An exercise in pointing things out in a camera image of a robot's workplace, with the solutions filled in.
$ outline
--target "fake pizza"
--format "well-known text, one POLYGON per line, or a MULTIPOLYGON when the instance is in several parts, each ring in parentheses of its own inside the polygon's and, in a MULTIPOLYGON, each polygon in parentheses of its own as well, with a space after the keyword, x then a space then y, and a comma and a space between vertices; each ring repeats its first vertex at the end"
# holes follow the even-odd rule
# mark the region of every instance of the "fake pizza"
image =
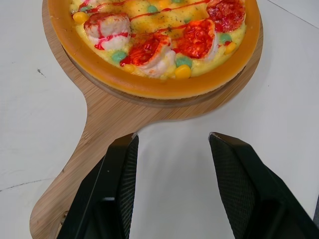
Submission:
POLYGON ((73 0, 70 14, 105 61, 163 80, 223 64, 246 31, 245 0, 73 0))

